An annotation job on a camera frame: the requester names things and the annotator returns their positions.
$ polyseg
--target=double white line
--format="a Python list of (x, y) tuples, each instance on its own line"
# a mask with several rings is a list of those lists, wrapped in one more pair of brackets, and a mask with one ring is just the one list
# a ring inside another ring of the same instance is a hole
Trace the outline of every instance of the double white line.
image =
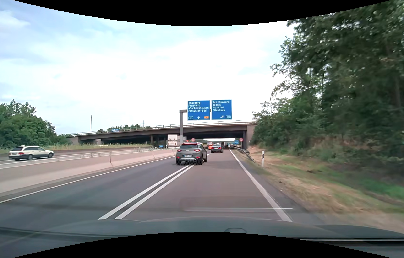
[(135, 210), (136, 208), (138, 208), (141, 204), (143, 204), (143, 202), (146, 202), (149, 198), (151, 198), (153, 195), (155, 195), (157, 192), (159, 192), (160, 190), (162, 190), (165, 186), (167, 186), (168, 184), (170, 184), (173, 180), (177, 179), (179, 176), (181, 176), (183, 173), (185, 173), (186, 171), (188, 171), (189, 169), (191, 169), (191, 167), (194, 167), (194, 165), (187, 165), (185, 167), (183, 167), (182, 169), (172, 173), (171, 175), (165, 177), (164, 179), (160, 180), (159, 182), (157, 182), (154, 185), (151, 185), (150, 187), (148, 187), (147, 189), (143, 190), (141, 193), (137, 194), (136, 196), (130, 198), (128, 201), (124, 202), (123, 204), (119, 205), (118, 207), (114, 208), (113, 210), (111, 210), (109, 213), (103, 215), (102, 217), (99, 218), (99, 220), (106, 220), (107, 218), (111, 217), (113, 214), (115, 214), (116, 212), (118, 212), (120, 209), (126, 207), (127, 205), (129, 205), (131, 202), (135, 201), (136, 199), (140, 198), (142, 195), (146, 194), (148, 191), (150, 191), (151, 189), (153, 189), (154, 187), (162, 184), (162, 182), (164, 182), (165, 180), (171, 178), (172, 176), (174, 176), (175, 174), (177, 174), (174, 178), (170, 179), (169, 181), (167, 181), (165, 184), (159, 186), (159, 188), (157, 188), (156, 190), (154, 190), (153, 192), (151, 192), (149, 195), (145, 196), (143, 199), (141, 199), (139, 202), (137, 202), (136, 204), (134, 204), (132, 207), (128, 208), (126, 211), (124, 211), (123, 213), (119, 214), (119, 216), (117, 216), (115, 218), (115, 220), (122, 220), (125, 216), (127, 216), (129, 213), (133, 212), (133, 210)]

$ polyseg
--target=blue sky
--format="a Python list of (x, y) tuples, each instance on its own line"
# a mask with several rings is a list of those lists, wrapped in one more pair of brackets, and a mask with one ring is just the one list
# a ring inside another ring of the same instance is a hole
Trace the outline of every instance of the blue sky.
[(164, 26), (0, 0), (0, 103), (30, 103), (58, 133), (90, 131), (90, 115), (93, 130), (177, 124), (187, 101), (208, 99), (251, 119), (283, 80), (269, 66), (292, 33), (284, 21)]

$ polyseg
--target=dry grass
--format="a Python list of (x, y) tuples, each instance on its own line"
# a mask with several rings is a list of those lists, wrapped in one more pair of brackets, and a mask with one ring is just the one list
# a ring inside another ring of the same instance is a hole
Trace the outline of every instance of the dry grass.
[[(256, 147), (249, 149), (258, 166), (261, 166), (262, 150)], [(322, 161), (302, 160), (267, 151), (264, 169), (262, 174), (269, 182), (326, 223), (369, 226), (404, 233), (404, 206), (382, 201), (382, 198), (392, 199), (390, 196), (368, 195), (363, 189), (341, 183), (343, 180), (338, 182), (335, 180), (337, 177), (326, 176), (328, 167)]]

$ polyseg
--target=grass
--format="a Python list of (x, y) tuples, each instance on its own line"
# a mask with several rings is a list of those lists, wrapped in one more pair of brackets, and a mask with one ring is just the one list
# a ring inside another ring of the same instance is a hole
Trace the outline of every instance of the grass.
[[(48, 150), (83, 150), (83, 149), (102, 149), (102, 148), (124, 148), (124, 147), (150, 147), (147, 144), (110, 144), (110, 145), (95, 145), (95, 144), (83, 144), (83, 145), (54, 145), (54, 146), (43, 146), (43, 148)], [(8, 153), (10, 149), (0, 149), (0, 154)]]
[(326, 223), (404, 233), (403, 186), (374, 179), (369, 171), (339, 171), (327, 161), (274, 151), (266, 151), (261, 168), (262, 149), (249, 151), (257, 173)]

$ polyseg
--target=dark sedan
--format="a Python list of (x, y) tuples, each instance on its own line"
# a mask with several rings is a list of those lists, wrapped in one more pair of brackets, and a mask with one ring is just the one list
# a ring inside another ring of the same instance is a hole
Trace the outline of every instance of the dark sedan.
[(210, 152), (211, 152), (211, 153), (214, 153), (214, 152), (221, 152), (221, 153), (223, 153), (223, 151), (224, 151), (223, 147), (222, 147), (221, 145), (219, 145), (219, 144), (214, 144), (214, 145), (212, 146), (212, 148), (210, 149)]

